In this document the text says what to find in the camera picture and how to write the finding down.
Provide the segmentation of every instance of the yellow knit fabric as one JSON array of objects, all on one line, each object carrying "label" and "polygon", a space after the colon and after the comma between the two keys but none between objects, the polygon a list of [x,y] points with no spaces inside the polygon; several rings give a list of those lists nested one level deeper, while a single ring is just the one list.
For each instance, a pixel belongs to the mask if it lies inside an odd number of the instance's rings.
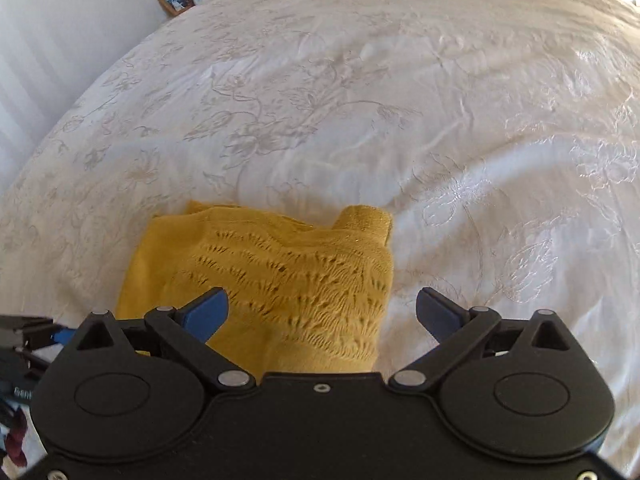
[{"label": "yellow knit fabric", "polygon": [[369,206],[344,209],[325,229],[192,202],[186,214],[152,219],[116,315],[181,307],[221,286],[229,317],[209,345],[255,377],[370,371],[393,275],[391,226]]}]

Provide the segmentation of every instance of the screw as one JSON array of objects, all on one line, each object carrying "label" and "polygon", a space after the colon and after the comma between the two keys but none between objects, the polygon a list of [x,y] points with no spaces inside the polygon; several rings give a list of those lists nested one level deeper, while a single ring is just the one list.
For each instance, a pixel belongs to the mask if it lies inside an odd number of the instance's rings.
[{"label": "screw", "polygon": [[68,480],[62,471],[50,471],[47,480]]},{"label": "screw", "polygon": [[316,386],[314,386],[314,391],[318,392],[319,394],[327,394],[331,391],[331,386],[324,383],[318,383],[316,384]]},{"label": "screw", "polygon": [[242,370],[227,370],[218,376],[218,382],[223,386],[228,386],[229,388],[247,386],[250,380],[251,377],[249,377],[249,374]]},{"label": "screw", "polygon": [[396,380],[396,383],[400,384],[401,386],[415,388],[416,386],[424,384],[424,382],[427,380],[427,377],[425,377],[425,375],[418,370],[401,370],[394,375],[394,379]]}]

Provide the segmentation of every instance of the wooden picture frame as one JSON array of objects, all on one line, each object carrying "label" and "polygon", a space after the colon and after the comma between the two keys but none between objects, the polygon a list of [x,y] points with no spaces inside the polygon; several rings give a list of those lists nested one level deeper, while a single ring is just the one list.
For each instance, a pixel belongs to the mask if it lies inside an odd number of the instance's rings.
[{"label": "wooden picture frame", "polygon": [[193,0],[158,0],[158,2],[171,16],[178,16],[194,7]]}]

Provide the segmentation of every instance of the folded yellow garment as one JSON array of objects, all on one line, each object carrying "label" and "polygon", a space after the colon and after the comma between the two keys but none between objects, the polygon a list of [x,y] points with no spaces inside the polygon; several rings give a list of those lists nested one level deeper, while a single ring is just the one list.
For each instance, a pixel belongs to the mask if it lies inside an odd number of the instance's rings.
[{"label": "folded yellow garment", "polygon": [[257,378],[370,371],[393,276],[391,226],[388,213],[361,205],[326,229],[192,202],[184,215],[152,219],[116,316],[179,308],[221,286],[229,316],[208,344]]}]

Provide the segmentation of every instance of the bed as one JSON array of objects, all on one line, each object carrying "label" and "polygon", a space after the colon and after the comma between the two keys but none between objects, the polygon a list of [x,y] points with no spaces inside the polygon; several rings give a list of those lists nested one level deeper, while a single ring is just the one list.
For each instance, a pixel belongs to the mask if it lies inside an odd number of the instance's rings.
[{"label": "bed", "polygon": [[329,225],[395,217],[377,368],[434,345],[433,286],[559,312],[609,383],[602,455],[640,470],[640,19],[618,0],[207,0],[107,70],[2,197],[7,313],[113,308],[188,199]]}]

